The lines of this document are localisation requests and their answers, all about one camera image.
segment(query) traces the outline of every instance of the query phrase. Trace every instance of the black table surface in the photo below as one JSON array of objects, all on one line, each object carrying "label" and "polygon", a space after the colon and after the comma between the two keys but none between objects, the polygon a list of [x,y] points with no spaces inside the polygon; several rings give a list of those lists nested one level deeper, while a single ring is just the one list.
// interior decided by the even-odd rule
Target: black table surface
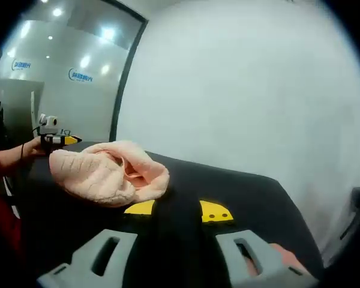
[{"label": "black table surface", "polygon": [[[67,150],[79,152],[93,144],[82,142]],[[152,219],[141,222],[124,220],[126,207],[101,208],[69,196],[54,183],[47,157],[34,162],[19,197],[19,210],[26,257],[37,276],[60,263],[69,263],[72,252],[103,229],[132,230],[155,235],[144,246],[144,251],[151,251],[153,246],[155,251],[150,255],[141,253],[135,262],[131,261],[138,263],[147,277],[156,271],[160,275],[165,272],[166,277],[176,277],[178,287],[200,287],[201,280],[197,279],[204,266],[203,255],[209,251],[204,251],[207,245],[201,240],[205,231],[199,200],[222,204],[234,217],[235,225],[229,229],[250,229],[265,241],[280,244],[314,276],[321,276],[323,264],[313,237],[276,180],[148,154],[168,168],[170,182],[165,195],[155,202]],[[216,233],[224,230],[216,227]],[[144,257],[150,257],[148,263],[158,267],[147,269]]]}]

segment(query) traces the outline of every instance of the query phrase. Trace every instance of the pink towel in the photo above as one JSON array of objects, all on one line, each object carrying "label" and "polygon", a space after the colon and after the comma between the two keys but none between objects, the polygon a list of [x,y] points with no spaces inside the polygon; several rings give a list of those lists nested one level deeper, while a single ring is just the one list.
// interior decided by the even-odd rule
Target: pink towel
[{"label": "pink towel", "polygon": [[96,144],[80,153],[56,150],[49,167],[65,191],[108,207],[159,198],[169,182],[168,170],[130,141]]}]

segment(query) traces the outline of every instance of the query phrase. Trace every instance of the gray wall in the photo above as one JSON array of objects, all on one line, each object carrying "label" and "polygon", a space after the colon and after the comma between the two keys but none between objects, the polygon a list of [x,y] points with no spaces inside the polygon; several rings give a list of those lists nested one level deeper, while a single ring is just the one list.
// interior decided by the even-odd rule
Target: gray wall
[{"label": "gray wall", "polygon": [[35,92],[37,113],[43,88],[43,82],[0,79],[4,125],[17,144],[32,139],[31,92]]}]

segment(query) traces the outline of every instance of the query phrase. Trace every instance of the human hand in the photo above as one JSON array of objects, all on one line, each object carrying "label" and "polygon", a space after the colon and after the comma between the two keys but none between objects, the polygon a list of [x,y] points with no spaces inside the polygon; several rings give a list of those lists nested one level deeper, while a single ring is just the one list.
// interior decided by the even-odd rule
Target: human hand
[{"label": "human hand", "polygon": [[[296,258],[296,256],[291,252],[288,251],[286,249],[284,249],[282,246],[276,244],[276,243],[271,243],[270,246],[277,250],[280,254],[281,254],[281,260],[283,261],[283,264],[286,266],[291,266],[294,268],[298,268],[301,272],[306,273],[308,275],[310,275],[310,273],[306,270],[306,268],[299,262],[299,260]],[[258,276],[259,272],[256,269],[253,261],[247,257],[244,256],[245,262],[247,264],[247,268],[248,268],[248,273],[252,276]]]},{"label": "human hand", "polygon": [[45,156],[45,152],[41,147],[41,137],[33,138],[31,141],[24,144],[23,158],[32,160],[38,156]]}]

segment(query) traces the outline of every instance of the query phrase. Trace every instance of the blue logo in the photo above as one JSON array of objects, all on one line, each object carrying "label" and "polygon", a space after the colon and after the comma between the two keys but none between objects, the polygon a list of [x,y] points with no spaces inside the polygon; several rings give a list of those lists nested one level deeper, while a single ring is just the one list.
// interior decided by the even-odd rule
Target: blue logo
[{"label": "blue logo", "polygon": [[31,63],[28,62],[20,62],[20,61],[16,61],[16,59],[13,59],[12,62],[12,71],[14,70],[23,70],[23,69],[28,69],[31,67]]},{"label": "blue logo", "polygon": [[71,68],[69,70],[68,77],[72,81],[80,81],[80,82],[92,82],[93,81],[93,78],[91,76],[80,74],[80,73],[76,72],[76,69],[74,69],[74,68]]}]

